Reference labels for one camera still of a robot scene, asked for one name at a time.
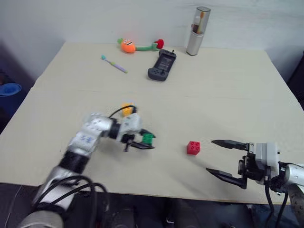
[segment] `white wall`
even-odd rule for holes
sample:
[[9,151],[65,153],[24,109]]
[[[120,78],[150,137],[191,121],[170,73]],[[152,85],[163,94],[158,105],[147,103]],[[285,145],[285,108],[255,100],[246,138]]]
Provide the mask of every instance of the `white wall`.
[[0,0],[7,52],[37,79],[65,40],[185,46],[196,6],[211,8],[202,46],[264,49],[286,80],[304,50],[304,0]]

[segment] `black cable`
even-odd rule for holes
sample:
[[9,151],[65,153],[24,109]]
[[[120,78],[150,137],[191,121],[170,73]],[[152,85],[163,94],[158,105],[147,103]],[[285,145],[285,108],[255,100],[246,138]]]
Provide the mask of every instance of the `black cable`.
[[103,205],[104,208],[103,208],[103,214],[102,214],[102,220],[101,220],[101,227],[105,228],[105,226],[106,226],[107,212],[108,212],[109,206],[110,206],[109,193],[106,190],[105,186],[103,186],[102,184],[100,184],[100,183],[94,183],[94,184],[95,184],[95,186],[100,187],[104,191],[104,193],[105,193],[104,194],[105,204]]
[[269,177],[268,177],[268,181],[265,184],[265,194],[266,194],[266,197],[267,197],[268,204],[270,206],[270,213],[269,213],[269,215],[266,219],[266,223],[265,223],[265,227],[267,228],[268,223],[269,223],[271,217],[273,216],[273,214],[275,212],[275,208],[274,208],[274,205],[272,204],[271,197],[270,197],[270,194],[269,194]]
[[284,166],[286,166],[286,165],[296,165],[296,166],[301,167],[302,169],[304,169],[303,166],[298,165],[298,164],[294,164],[294,163],[291,163],[291,162],[283,162],[282,164],[283,164]]
[[86,176],[83,175],[77,175],[77,176],[71,176],[62,180],[59,180],[52,184],[45,192],[41,194],[41,196],[38,198],[38,200],[35,202],[33,205],[33,210],[37,208],[38,204],[43,200],[43,198],[50,192],[52,191],[55,187],[57,187],[60,184],[63,184],[67,181],[72,181],[72,180],[85,180],[88,182],[88,186],[91,189],[91,201],[92,201],[92,210],[91,210],[91,218],[89,222],[89,227],[90,228],[95,228],[95,220],[96,220],[96,211],[97,211],[97,194],[95,191],[94,184],[92,180]]
[[276,219],[275,228],[279,228],[280,220],[281,220],[285,205],[287,203],[287,199],[288,199],[288,193],[286,192],[285,196],[284,196],[282,206],[281,206],[281,209],[280,209],[280,212],[279,212],[279,214],[277,216],[277,219]]
[[125,108],[133,108],[133,113],[136,113],[136,107],[134,106],[134,105],[127,105],[127,106],[125,106],[125,107],[122,107],[122,108],[120,108],[120,109],[117,109],[115,112],[113,112],[110,116],[109,116],[109,118],[111,118],[113,115],[115,115],[117,112],[119,112],[119,111],[121,111],[121,110],[123,110],[123,109],[125,109]]
[[[106,225],[106,216],[107,216],[107,211],[109,209],[109,204],[110,204],[110,200],[109,200],[109,193],[107,191],[107,189],[105,188],[104,185],[100,184],[100,183],[93,183],[94,186],[98,186],[102,189],[102,191],[105,193],[104,197],[105,197],[105,203],[103,204],[103,215],[102,215],[102,227],[105,228]],[[87,187],[90,187],[90,184],[84,184],[78,188],[75,188],[71,191],[69,191],[68,193],[64,194],[63,196],[59,197],[58,199],[54,200],[53,202],[49,203],[46,205],[46,208],[48,206],[51,205],[55,205],[56,203],[58,203],[59,201],[63,200],[64,198],[72,195],[73,193],[79,192],[82,189],[85,189]]]

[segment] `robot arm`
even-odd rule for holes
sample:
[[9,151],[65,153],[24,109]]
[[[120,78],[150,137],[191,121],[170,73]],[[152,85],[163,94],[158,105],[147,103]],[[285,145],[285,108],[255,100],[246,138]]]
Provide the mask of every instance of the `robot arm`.
[[118,142],[125,143],[126,148],[124,151],[127,151],[129,146],[138,149],[153,149],[154,147],[151,145],[142,142],[134,142],[136,134],[142,135],[144,133],[150,132],[142,128],[142,121],[137,113],[132,113],[131,115],[124,117],[121,123],[118,123],[114,118],[92,113],[85,120],[80,131],[77,132],[76,136],[70,141],[59,165],[52,169],[45,183],[39,188],[33,200],[33,204],[37,206],[37,208],[41,206],[42,209],[34,211],[27,216],[18,227],[63,227],[63,222],[59,214],[69,208],[74,194],[57,202],[55,204],[55,210],[54,207],[50,210],[45,210],[43,205],[50,204],[59,197],[70,192],[75,188],[75,185],[78,184],[79,181],[66,181],[56,186],[42,199],[40,199],[41,195],[55,182],[80,175],[84,171],[86,164],[90,160],[101,137],[109,137]]
[[267,185],[280,193],[288,193],[295,216],[304,227],[304,167],[279,161],[279,150],[274,143],[241,143],[232,140],[214,140],[212,143],[228,148],[247,151],[238,162],[238,174],[235,178],[230,173],[206,169],[222,181],[247,188],[247,179]]

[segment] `black game controller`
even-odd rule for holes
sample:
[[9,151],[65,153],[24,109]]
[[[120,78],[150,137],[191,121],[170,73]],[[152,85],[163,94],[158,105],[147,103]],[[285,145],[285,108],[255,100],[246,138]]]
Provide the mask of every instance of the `black game controller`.
[[174,50],[172,52],[165,49],[159,51],[159,57],[153,68],[148,69],[149,78],[157,81],[164,81],[169,75],[169,71],[176,59]]

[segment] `toothbrush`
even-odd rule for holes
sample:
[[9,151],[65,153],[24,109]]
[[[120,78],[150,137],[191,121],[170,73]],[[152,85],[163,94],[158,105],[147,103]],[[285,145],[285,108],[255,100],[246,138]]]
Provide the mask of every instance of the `toothbrush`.
[[201,12],[201,13],[200,13],[200,20],[199,20],[200,23],[199,23],[199,27],[198,27],[197,34],[202,34],[202,32],[201,32],[201,26],[202,26],[202,24],[203,24],[204,15],[205,15],[204,12]]
[[123,71],[124,73],[128,73],[128,71],[123,69],[120,65],[116,64],[115,62],[110,62],[109,60],[107,60],[104,55],[101,55],[101,59],[107,61],[109,64],[111,64],[112,66],[116,67],[117,69]]

